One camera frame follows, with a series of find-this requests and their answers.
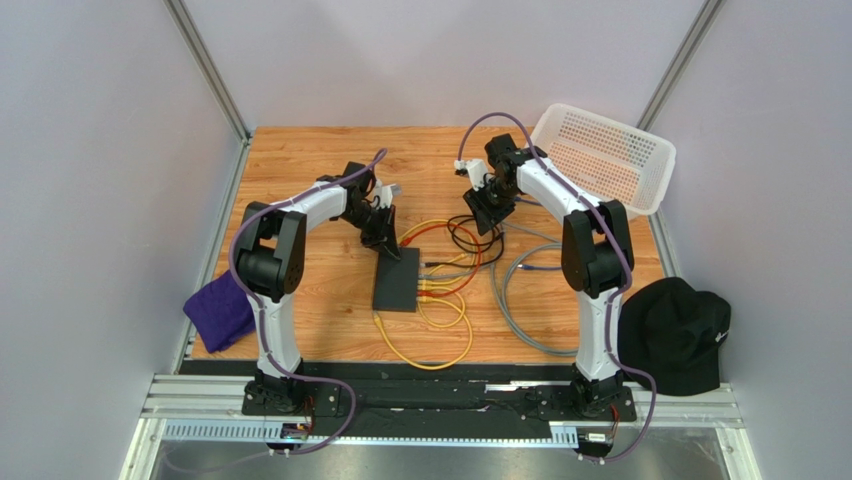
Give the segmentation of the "black network switch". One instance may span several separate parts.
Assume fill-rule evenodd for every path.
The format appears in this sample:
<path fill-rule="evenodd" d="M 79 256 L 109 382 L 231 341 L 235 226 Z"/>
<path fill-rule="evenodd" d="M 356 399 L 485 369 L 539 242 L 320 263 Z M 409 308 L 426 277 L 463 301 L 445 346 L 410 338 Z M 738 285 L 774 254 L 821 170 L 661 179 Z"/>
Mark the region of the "black network switch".
<path fill-rule="evenodd" d="M 401 258 L 378 256 L 372 308 L 376 311 L 415 312 L 418 302 L 420 249 L 403 247 Z"/>

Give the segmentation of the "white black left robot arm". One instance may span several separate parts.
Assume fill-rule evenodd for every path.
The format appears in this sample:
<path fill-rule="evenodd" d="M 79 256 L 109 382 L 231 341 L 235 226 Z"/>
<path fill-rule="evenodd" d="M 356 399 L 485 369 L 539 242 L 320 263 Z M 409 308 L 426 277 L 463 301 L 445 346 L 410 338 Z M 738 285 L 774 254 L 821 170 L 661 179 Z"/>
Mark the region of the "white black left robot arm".
<path fill-rule="evenodd" d="M 375 173 L 382 158 L 369 164 L 351 162 L 343 174 L 322 176 L 306 190 L 285 200 L 251 205 L 234 234 L 229 272 L 253 303 L 260 346 L 257 381 L 316 383 L 299 372 L 302 355 L 294 331 L 293 295 L 305 271 L 307 236 L 327 221 L 344 220 L 360 232 L 362 245 L 381 258 L 399 261 L 395 230 L 395 188 Z"/>

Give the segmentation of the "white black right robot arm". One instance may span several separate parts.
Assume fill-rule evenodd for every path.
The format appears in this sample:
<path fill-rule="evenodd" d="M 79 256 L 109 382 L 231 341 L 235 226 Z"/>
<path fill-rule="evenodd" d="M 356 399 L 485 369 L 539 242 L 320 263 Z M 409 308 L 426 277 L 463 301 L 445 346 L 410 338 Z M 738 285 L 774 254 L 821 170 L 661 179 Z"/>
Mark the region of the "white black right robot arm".
<path fill-rule="evenodd" d="M 618 201 L 584 193 L 536 146 L 519 148 L 508 134 L 492 138 L 485 159 L 454 162 L 470 180 L 463 199 L 484 235 L 527 194 L 562 225 L 561 269 L 579 304 L 580 344 L 575 367 L 579 390 L 596 398 L 618 383 L 617 323 L 623 292 L 632 282 L 632 248 L 626 211 Z"/>

